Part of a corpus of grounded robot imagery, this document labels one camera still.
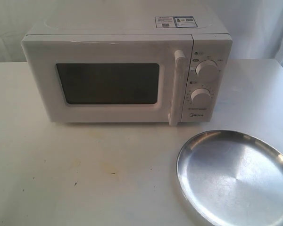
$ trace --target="midea logo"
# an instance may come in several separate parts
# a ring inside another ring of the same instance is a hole
[[[191,113],[190,114],[190,117],[202,117],[203,114],[194,114],[194,113]]]

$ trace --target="table surface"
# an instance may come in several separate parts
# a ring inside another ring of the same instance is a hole
[[[0,226],[192,226],[175,163],[211,129],[283,154],[283,68],[231,60],[211,122],[50,123],[27,63],[0,63]]]

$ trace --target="dark glass window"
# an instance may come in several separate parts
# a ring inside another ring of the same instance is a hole
[[[155,104],[158,64],[57,64],[66,101],[73,105]]]

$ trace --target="stainless steel plate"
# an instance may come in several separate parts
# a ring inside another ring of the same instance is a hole
[[[215,226],[283,226],[283,155],[257,138],[196,135],[178,155],[177,176],[187,201]]]

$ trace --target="microwave oven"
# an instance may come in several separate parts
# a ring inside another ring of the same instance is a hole
[[[197,0],[62,0],[22,40],[52,122],[210,121],[232,39]]]

